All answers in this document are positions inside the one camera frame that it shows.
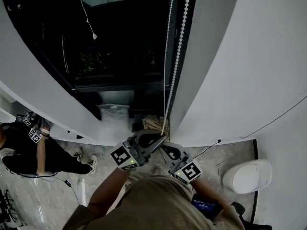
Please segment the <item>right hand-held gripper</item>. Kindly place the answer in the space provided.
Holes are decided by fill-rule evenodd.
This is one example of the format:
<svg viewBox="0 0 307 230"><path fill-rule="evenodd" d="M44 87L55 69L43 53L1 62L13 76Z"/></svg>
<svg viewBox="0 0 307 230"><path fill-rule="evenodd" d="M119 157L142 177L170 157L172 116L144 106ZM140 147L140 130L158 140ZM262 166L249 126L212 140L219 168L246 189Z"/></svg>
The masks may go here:
<svg viewBox="0 0 307 230"><path fill-rule="evenodd" d="M179 144L166 142L161 145L160 152L170 168L169 173L184 184L190 184L203 173L198 161Z"/></svg>

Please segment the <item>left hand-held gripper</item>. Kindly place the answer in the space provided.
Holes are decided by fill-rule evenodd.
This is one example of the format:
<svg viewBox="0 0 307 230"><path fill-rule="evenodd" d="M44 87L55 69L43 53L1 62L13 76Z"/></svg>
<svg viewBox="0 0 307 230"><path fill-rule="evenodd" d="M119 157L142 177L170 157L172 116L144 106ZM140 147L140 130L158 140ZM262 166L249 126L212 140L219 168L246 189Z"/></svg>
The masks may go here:
<svg viewBox="0 0 307 230"><path fill-rule="evenodd" d="M141 167L148 163L149 156L165 141L165 136L154 129L144 129L136 132L126 141L117 144L110 156L122 171Z"/></svg>

